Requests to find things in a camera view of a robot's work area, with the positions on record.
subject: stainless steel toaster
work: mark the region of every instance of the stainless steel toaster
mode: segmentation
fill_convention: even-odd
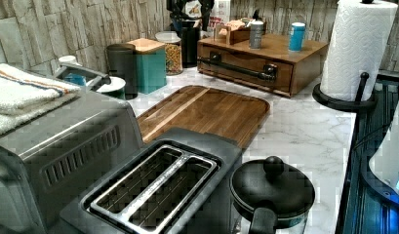
[[[83,90],[0,136],[0,230],[227,233],[240,155],[235,142],[182,129],[144,144],[129,103]]]

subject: drawer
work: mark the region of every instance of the drawer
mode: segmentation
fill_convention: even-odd
[[[291,64],[206,45],[198,48],[198,54],[201,69],[284,93],[290,91],[293,74]]]

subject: black paper towel holder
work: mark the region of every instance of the black paper towel holder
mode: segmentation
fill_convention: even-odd
[[[361,3],[363,4],[372,4],[374,0],[362,0]]]
[[[325,95],[321,90],[321,83],[314,87],[312,96],[314,99],[322,105],[329,108],[344,111],[344,112],[367,112],[372,110],[377,104],[377,97],[372,94],[369,99],[361,101],[361,97],[366,87],[367,79],[370,75],[367,72],[363,72],[360,75],[360,84],[358,86],[357,95],[354,101],[340,100]]]

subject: wall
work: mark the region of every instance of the wall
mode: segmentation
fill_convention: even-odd
[[[75,55],[105,72],[105,47],[169,25],[166,1],[0,0],[0,62],[52,74],[57,58]]]
[[[338,0],[231,0],[231,15],[240,19],[259,15],[267,20],[267,31],[287,35],[290,24],[303,21],[307,25],[305,38],[329,42],[333,31]],[[387,42],[380,69],[399,71],[399,0],[396,18]]]
[[[290,22],[303,20],[307,39],[327,42],[337,2],[231,0],[231,15],[248,17],[260,9],[268,32],[284,35]],[[75,55],[84,66],[106,72],[106,46],[143,35],[154,39],[169,24],[166,0],[0,0],[0,62],[52,74],[57,58]],[[381,69],[399,71],[399,9]]]

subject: white countertop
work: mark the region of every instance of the white countertop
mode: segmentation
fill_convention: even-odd
[[[149,95],[139,94],[129,100],[137,116],[187,85],[212,87],[268,101],[269,116],[244,152],[243,161],[276,155],[300,169],[311,179],[316,192],[305,233],[335,233],[355,114],[330,109],[315,101],[312,90],[320,83],[319,78],[292,98],[204,75],[196,67],[167,77],[167,82],[167,86]],[[297,233],[297,230],[289,228],[277,233]]]

